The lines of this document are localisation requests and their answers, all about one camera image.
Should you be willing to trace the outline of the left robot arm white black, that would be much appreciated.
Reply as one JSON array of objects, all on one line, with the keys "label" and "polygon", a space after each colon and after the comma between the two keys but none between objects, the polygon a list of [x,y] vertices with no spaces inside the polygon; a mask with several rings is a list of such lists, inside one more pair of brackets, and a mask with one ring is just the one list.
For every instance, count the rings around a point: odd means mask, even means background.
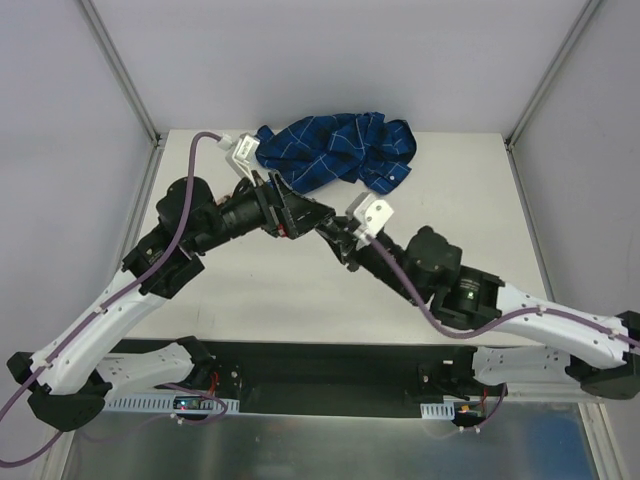
[{"label": "left robot arm white black", "polygon": [[216,203],[207,182],[181,178],[157,205],[158,224],[125,256],[105,292],[60,337],[32,354],[17,352],[7,367],[34,416],[62,431],[93,420],[131,392],[165,384],[207,389],[216,370],[195,337],[128,359],[107,354],[136,326],[203,272],[201,256],[253,230],[296,239],[333,218],[333,208],[295,193],[273,173],[267,183],[243,179]]}]

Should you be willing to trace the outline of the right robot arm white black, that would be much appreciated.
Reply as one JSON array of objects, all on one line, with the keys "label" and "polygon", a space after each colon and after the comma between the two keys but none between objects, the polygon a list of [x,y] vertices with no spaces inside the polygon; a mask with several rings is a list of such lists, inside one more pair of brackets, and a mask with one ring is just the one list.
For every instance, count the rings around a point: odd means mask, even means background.
[{"label": "right robot arm white black", "polygon": [[471,340],[489,332],[534,341],[531,347],[479,347],[471,360],[450,369],[452,387],[473,394],[483,385],[509,382],[575,383],[611,400],[639,393],[639,315],[577,310],[537,298],[499,276],[462,264],[461,248],[431,227],[421,227],[406,247],[385,232],[365,234],[337,216],[317,227],[349,270],[367,270],[418,307],[442,335]]}]

